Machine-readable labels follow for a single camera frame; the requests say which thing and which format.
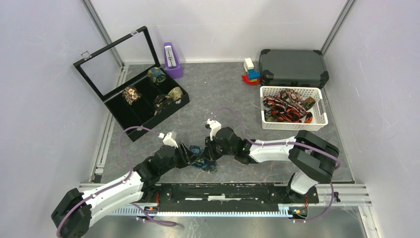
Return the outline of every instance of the gray suitcase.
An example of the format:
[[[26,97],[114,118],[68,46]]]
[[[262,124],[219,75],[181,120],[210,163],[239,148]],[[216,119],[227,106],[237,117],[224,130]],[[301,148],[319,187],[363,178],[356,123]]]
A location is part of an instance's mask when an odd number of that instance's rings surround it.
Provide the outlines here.
[[[260,53],[262,86],[323,88],[329,80],[324,57],[317,50],[270,50]]]

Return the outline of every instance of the red toy base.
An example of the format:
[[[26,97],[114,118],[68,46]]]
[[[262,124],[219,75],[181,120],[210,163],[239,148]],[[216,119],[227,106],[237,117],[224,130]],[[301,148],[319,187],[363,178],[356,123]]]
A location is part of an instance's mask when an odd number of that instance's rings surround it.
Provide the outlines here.
[[[256,85],[256,84],[260,83],[261,78],[258,78],[255,82],[251,82],[251,81],[249,81],[248,75],[242,75],[242,80],[249,85]]]

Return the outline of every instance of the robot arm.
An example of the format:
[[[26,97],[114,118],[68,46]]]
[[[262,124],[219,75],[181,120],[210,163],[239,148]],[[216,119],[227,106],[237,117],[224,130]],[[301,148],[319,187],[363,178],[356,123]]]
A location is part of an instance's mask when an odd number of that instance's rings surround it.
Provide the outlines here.
[[[335,161],[314,151],[291,145],[289,142],[300,142],[338,156],[338,149],[307,131],[299,131],[295,137],[276,141],[251,140],[238,137],[233,129],[221,127],[216,121],[208,121],[210,136],[205,138],[206,147],[201,155],[191,152],[183,143],[176,143],[176,133],[170,132],[163,138],[164,145],[153,156],[134,167],[129,179],[128,174],[107,183],[99,188],[80,193],[78,189],[70,190],[61,200],[51,215],[56,227],[59,226],[69,210],[83,199],[92,196],[83,203],[63,223],[60,235],[62,238],[81,237],[89,227],[105,215],[119,207],[139,200],[150,200],[155,184],[160,176],[174,168],[184,168],[200,157],[218,160],[223,155],[233,155],[243,164],[256,164],[265,161],[290,161],[300,171],[293,174],[287,187],[291,201],[294,197],[301,199],[308,190],[318,183],[330,183],[335,168]],[[285,142],[285,145],[264,146],[274,142]],[[96,192],[105,189],[101,194]]]
[[[293,142],[303,143],[338,157],[338,148],[318,136],[301,130],[297,136],[287,139],[274,141],[251,140],[253,141],[253,144],[251,144],[248,140],[238,137],[230,127],[221,128],[219,125],[216,121],[208,120],[207,128],[211,129],[211,131],[210,137],[206,138],[204,153],[207,153],[211,159],[217,160],[222,155],[233,155],[242,164],[256,164],[265,161],[290,161],[300,169],[300,171],[292,175],[288,184],[291,192],[297,193],[297,196],[306,194],[311,187],[318,183],[331,182],[336,166],[333,159],[315,151],[307,153],[307,149],[302,146],[290,144]],[[284,144],[264,146],[275,142],[283,142]]]

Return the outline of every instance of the toy block stack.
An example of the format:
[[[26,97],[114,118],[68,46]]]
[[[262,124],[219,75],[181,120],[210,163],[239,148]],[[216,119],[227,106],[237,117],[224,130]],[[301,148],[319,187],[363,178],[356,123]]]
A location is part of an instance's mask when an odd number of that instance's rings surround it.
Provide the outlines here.
[[[258,79],[261,77],[259,72],[254,71],[254,64],[252,63],[251,58],[245,59],[244,69],[251,83],[257,82]]]

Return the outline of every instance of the black clasp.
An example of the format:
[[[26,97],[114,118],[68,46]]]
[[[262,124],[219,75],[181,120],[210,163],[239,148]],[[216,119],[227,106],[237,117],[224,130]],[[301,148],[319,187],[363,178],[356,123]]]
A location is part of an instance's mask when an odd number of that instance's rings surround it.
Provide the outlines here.
[[[334,197],[337,202],[341,202],[341,199],[338,198],[338,192],[334,192]]]

